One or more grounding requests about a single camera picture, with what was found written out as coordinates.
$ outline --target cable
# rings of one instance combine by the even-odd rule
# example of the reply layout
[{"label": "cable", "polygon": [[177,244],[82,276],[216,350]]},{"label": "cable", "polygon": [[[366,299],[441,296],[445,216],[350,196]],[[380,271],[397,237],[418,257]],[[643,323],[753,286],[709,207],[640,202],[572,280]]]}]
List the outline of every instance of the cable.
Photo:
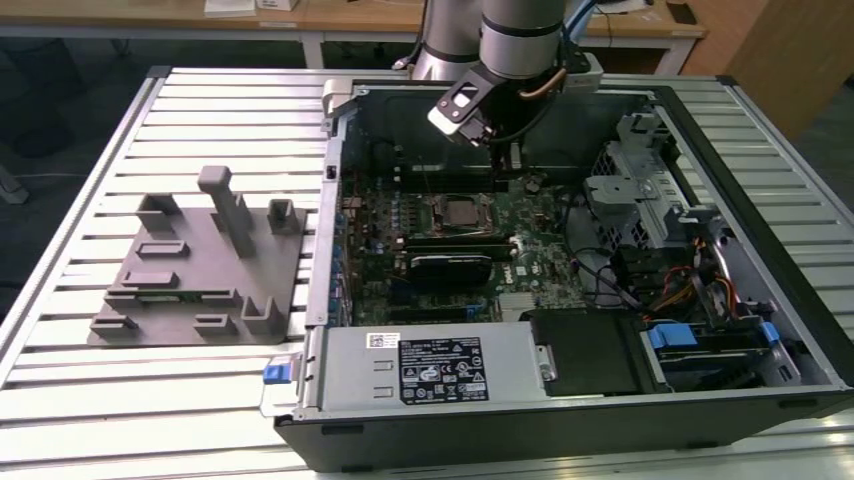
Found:
[{"label": "cable", "polygon": [[735,314],[735,305],[737,304],[737,299],[735,298],[735,285],[728,278],[720,276],[715,277],[715,282],[719,282],[724,287],[727,307],[732,314]]},{"label": "cable", "polygon": [[390,66],[392,70],[402,70],[408,67],[417,56],[421,53],[421,48],[424,47],[424,31],[426,30],[426,8],[429,5],[429,0],[424,0],[424,9],[421,11],[421,26],[417,29],[417,36],[414,37],[414,45],[412,46],[412,53],[408,56],[402,57],[400,60],[394,62]]},{"label": "cable", "polygon": [[651,322],[653,320],[652,315],[655,315],[659,311],[661,311],[667,307],[672,307],[676,304],[681,303],[684,300],[688,300],[693,296],[693,288],[692,285],[685,285],[681,290],[673,293],[669,297],[663,297],[656,300],[656,304],[651,307],[651,314],[647,314],[643,317],[644,322]]},{"label": "cable", "polygon": [[611,271],[613,270],[613,267],[609,264],[603,265],[601,267],[599,267],[599,270],[596,270],[596,285],[593,288],[592,292],[584,292],[584,295],[592,295],[592,301],[595,303],[596,298],[599,298],[601,295],[605,296],[613,296],[613,297],[619,297],[617,293],[603,293],[601,292],[601,271],[608,268],[611,269]]},{"label": "cable", "polygon": [[[572,209],[572,200],[573,200],[575,196],[569,196],[569,203],[565,206],[565,211],[563,214],[563,229],[565,232],[565,225],[567,222],[569,220],[569,210]],[[611,290],[613,290],[613,292],[616,293],[616,295],[619,296],[620,300],[623,301],[623,304],[625,304],[629,308],[632,308],[633,310],[643,312],[643,313],[649,313],[649,309],[645,308],[645,306],[637,301],[637,299],[635,297],[631,296],[631,294],[623,290],[619,285],[616,285],[611,280],[608,280],[607,278],[604,278],[592,268],[589,268],[584,262],[580,261],[580,259],[577,258],[577,254],[583,251],[588,251],[588,250],[600,250],[596,247],[585,247],[580,250],[573,251],[572,247],[569,246],[569,239],[568,239],[568,235],[563,235],[563,246],[565,248],[565,251],[569,255],[569,258],[572,260],[575,260],[575,263],[577,264],[579,268],[581,270],[584,270],[589,275],[592,275],[592,277],[596,279],[597,282],[601,282],[601,284],[604,284],[605,287],[608,287]]]},{"label": "cable", "polygon": [[533,90],[532,92],[520,91],[519,98],[521,98],[521,100],[536,100],[537,98],[540,98],[563,81],[563,79],[565,78],[565,74],[567,74],[565,68],[561,68],[560,70],[557,70],[553,76],[548,79],[548,81],[543,84],[543,86],[539,87],[536,90]]},{"label": "cable", "polygon": [[673,273],[680,272],[683,270],[691,270],[692,267],[673,267],[669,269],[669,271],[667,272],[667,275],[664,275],[664,291],[661,292],[661,295],[667,295],[667,290],[669,290],[669,277],[672,276]]},{"label": "cable", "polygon": [[85,173],[33,173],[28,175],[15,175],[14,178],[52,178],[52,177],[88,177]]},{"label": "cable", "polygon": [[596,11],[601,15],[604,15],[604,23],[608,26],[608,48],[611,48],[613,46],[613,30],[611,30],[611,16],[599,8],[599,5],[596,5]]},{"label": "cable", "polygon": [[572,20],[569,20],[569,23],[565,26],[565,32],[563,33],[564,42],[572,41],[572,31],[575,30],[575,28],[577,28],[577,24],[580,23],[581,19],[584,18],[587,13],[589,13],[589,10],[595,6],[596,6],[596,0],[589,0],[589,2],[587,2],[584,6],[577,9],[577,12],[572,17]]},{"label": "cable", "polygon": [[531,119],[531,121],[524,127],[521,127],[515,133],[511,133],[509,135],[489,139],[487,143],[489,145],[500,145],[501,143],[509,143],[513,140],[517,140],[519,138],[521,138],[533,129],[533,127],[540,122],[540,120],[545,117],[545,114],[548,113],[548,111],[551,110],[551,107],[555,104],[556,98],[557,96],[552,94],[551,97],[545,100],[547,102],[545,106],[540,109],[539,112],[536,112],[536,115],[533,116],[533,118]]}]

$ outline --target black cable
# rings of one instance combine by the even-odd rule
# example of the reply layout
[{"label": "black cable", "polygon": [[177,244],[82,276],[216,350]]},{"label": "black cable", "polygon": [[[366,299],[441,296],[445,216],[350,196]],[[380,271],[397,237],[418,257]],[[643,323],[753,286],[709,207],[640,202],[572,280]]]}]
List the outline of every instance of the black cable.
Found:
[{"label": "black cable", "polygon": [[533,118],[531,119],[531,121],[524,127],[521,127],[515,133],[511,133],[509,135],[489,139],[487,143],[489,145],[500,145],[503,143],[509,143],[513,140],[517,140],[519,138],[521,138],[533,129],[533,127],[540,122],[540,120],[545,117],[545,114],[548,113],[548,111],[551,110],[551,107],[555,104],[556,98],[557,96],[555,94],[549,95],[548,99],[545,100],[547,102],[545,106],[543,106],[540,111],[536,112],[536,115],[533,116]]},{"label": "black cable", "polygon": [[565,210],[564,210],[564,214],[563,214],[563,229],[564,229],[564,235],[563,235],[563,246],[565,248],[565,251],[569,255],[569,258],[572,258],[575,260],[575,262],[577,263],[577,266],[581,270],[584,270],[589,275],[592,275],[592,277],[596,279],[596,281],[600,281],[601,284],[608,287],[611,290],[613,290],[613,292],[619,295],[620,300],[623,301],[623,303],[625,304],[625,306],[628,306],[631,309],[645,313],[645,314],[651,314],[653,313],[652,310],[649,310],[639,301],[635,297],[631,296],[631,294],[623,290],[623,288],[616,285],[613,282],[611,282],[611,280],[608,280],[607,278],[604,278],[601,275],[597,274],[597,272],[589,268],[584,262],[580,261],[580,259],[577,258],[577,253],[585,251],[585,249],[592,249],[595,247],[585,247],[585,249],[580,249],[576,251],[572,250],[572,247],[569,246],[569,237],[565,234],[565,229],[567,229],[567,224],[569,221],[569,211],[572,209],[572,202],[575,200],[575,195],[572,195],[569,197],[569,202],[567,203],[565,206]]},{"label": "black cable", "polygon": [[412,46],[412,53],[408,56],[402,57],[402,65],[400,69],[405,68],[412,62],[417,59],[417,56],[421,53],[421,48],[424,47],[424,30],[426,29],[426,8],[429,5],[429,0],[424,0],[424,10],[421,12],[421,25],[417,29],[417,36],[414,37],[414,45]]},{"label": "black cable", "polygon": [[601,265],[601,267],[599,267],[599,270],[596,270],[596,285],[595,285],[593,291],[592,291],[592,292],[584,292],[584,294],[585,294],[585,295],[592,295],[592,296],[593,296],[593,297],[592,297],[593,302],[596,301],[596,298],[599,298],[599,297],[600,297],[600,296],[603,296],[603,295],[604,295],[604,296],[613,296],[613,297],[619,297],[619,294],[617,294],[617,293],[607,293],[607,292],[605,292],[605,293],[603,293],[603,292],[601,292],[601,281],[600,281],[600,280],[601,280],[601,271],[603,271],[605,268],[611,269],[611,271],[613,270],[613,267],[612,267],[609,264],[604,264],[604,265]]},{"label": "black cable", "polygon": [[596,10],[601,15],[604,15],[604,23],[608,26],[608,48],[611,48],[613,46],[613,30],[611,30],[611,16],[599,8],[599,5],[596,5]]}]

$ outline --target slotted metal surface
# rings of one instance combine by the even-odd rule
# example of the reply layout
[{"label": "slotted metal surface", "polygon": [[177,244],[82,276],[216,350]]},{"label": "slotted metal surface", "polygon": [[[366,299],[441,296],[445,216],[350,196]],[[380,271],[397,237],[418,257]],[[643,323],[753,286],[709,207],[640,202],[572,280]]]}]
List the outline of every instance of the slotted metal surface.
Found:
[{"label": "slotted metal surface", "polygon": [[[10,328],[15,318],[9,317],[0,331],[7,349],[0,363],[0,375],[7,375],[0,390],[0,479],[340,478],[305,469],[257,413],[261,368],[272,356],[301,349],[298,341],[242,347],[85,346],[89,317],[138,227],[132,212],[142,193],[177,193],[181,206],[206,206],[194,175],[202,165],[228,165],[232,187],[246,194],[249,206],[286,196],[316,211],[325,151],[318,97],[324,80],[340,75],[393,78],[384,72],[174,69],[168,79],[148,82],[98,163],[97,188],[78,206],[78,219],[64,224],[68,238],[54,240],[57,256],[48,258],[49,248],[44,271],[30,280],[32,299],[15,304],[19,328]],[[854,328],[854,232],[825,187],[767,127],[757,127],[736,92],[713,79],[613,76],[605,81],[607,86],[651,83],[676,89],[807,278],[843,326]],[[689,166],[681,166],[707,198]],[[290,316],[294,340],[304,328],[316,222],[309,216]],[[824,478],[845,478],[854,470],[852,433],[848,411],[791,422],[719,449],[455,466],[376,477],[772,474],[793,479],[819,470]]]}]

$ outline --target white label sticker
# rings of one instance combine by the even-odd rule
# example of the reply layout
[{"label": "white label sticker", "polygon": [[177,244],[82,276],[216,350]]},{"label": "white label sticker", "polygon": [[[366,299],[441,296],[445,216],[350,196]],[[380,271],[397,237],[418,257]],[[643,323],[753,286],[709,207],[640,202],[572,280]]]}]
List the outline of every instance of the white label sticker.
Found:
[{"label": "white label sticker", "polygon": [[368,333],[365,335],[366,348],[397,348],[398,333]]},{"label": "white label sticker", "polygon": [[258,22],[261,28],[296,28],[293,22]]}]

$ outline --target barcode sticker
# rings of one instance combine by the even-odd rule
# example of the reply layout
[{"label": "barcode sticker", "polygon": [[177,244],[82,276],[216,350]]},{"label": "barcode sticker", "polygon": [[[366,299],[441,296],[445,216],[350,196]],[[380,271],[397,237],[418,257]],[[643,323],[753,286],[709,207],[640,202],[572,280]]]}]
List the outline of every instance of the barcode sticker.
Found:
[{"label": "barcode sticker", "polygon": [[398,333],[368,333],[366,348],[397,348]]}]

